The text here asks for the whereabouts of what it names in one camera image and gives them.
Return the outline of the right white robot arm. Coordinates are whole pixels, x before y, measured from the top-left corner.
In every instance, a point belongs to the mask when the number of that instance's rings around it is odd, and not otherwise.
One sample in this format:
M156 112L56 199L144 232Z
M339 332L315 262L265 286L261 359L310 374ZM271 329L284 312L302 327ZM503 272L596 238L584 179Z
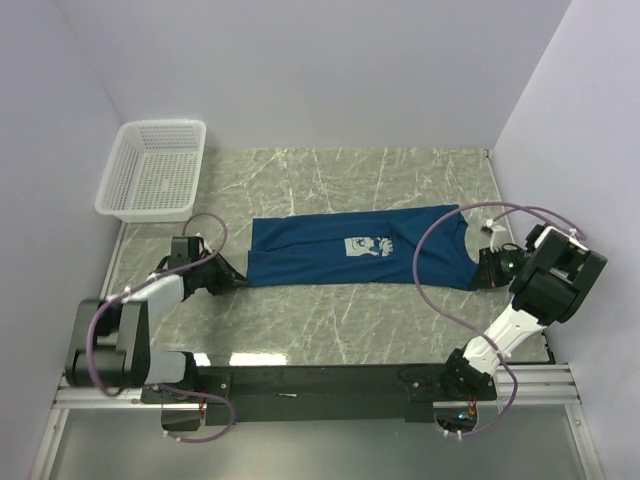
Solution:
M451 353L438 377L442 393L452 399L494 397L493 376L500 360L529 337L572 318L607 262L546 224L530 231L524 247L506 243L481 249L472 287L507 287L511 301L483 334Z

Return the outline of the blue printed t-shirt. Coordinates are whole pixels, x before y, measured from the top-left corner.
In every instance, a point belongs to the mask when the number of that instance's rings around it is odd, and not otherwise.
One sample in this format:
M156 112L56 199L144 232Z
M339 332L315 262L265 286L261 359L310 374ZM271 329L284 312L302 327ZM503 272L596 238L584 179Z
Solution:
M252 225L247 279L251 287L413 281L416 246L454 205L257 218ZM419 280L470 290L478 264L470 257L467 222L446 219L423 244Z

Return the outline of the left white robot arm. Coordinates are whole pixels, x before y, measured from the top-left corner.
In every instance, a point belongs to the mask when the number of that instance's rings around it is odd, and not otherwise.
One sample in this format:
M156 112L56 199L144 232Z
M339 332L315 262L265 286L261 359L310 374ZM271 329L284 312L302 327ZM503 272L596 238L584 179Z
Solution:
M151 350L150 323L204 289L220 296L248 280L200 236L171 240L170 254L142 284L77 307L64 376L74 387L97 387L110 396L147 383L164 383L176 401L193 399L200 388L188 369L192 356Z

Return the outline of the white perforated plastic basket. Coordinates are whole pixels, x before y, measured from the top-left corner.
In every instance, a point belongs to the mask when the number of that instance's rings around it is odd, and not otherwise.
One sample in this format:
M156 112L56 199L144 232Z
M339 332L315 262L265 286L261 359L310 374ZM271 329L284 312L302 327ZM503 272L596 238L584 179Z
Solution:
M123 124L98 188L96 212L125 223L187 220L193 213L206 134L200 120Z

